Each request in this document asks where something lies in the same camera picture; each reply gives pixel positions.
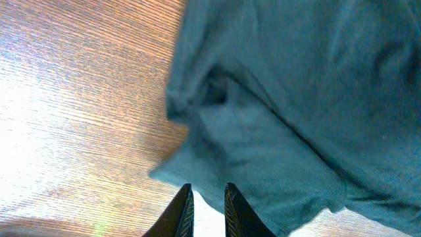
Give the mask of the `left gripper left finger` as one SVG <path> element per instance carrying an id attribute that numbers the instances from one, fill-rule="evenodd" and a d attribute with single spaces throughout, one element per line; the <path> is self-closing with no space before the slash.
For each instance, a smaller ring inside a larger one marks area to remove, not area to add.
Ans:
<path id="1" fill-rule="evenodd" d="M 194 198 L 191 184 L 184 184 L 167 208 L 142 237 L 193 237 Z"/>

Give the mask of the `dark green t-shirt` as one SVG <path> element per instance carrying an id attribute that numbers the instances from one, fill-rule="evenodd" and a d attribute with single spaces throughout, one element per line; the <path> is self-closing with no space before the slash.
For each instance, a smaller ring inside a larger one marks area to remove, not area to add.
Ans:
<path id="1" fill-rule="evenodd" d="M 278 236 L 346 208 L 420 235 L 420 2 L 189 0 L 151 172 L 214 209 L 234 183 Z"/>

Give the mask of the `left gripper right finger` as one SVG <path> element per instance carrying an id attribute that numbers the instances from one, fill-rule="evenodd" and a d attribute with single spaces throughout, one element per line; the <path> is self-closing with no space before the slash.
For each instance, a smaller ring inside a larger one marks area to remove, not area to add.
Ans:
<path id="1" fill-rule="evenodd" d="M 224 192 L 224 218 L 226 237 L 276 237 L 231 182 Z"/>

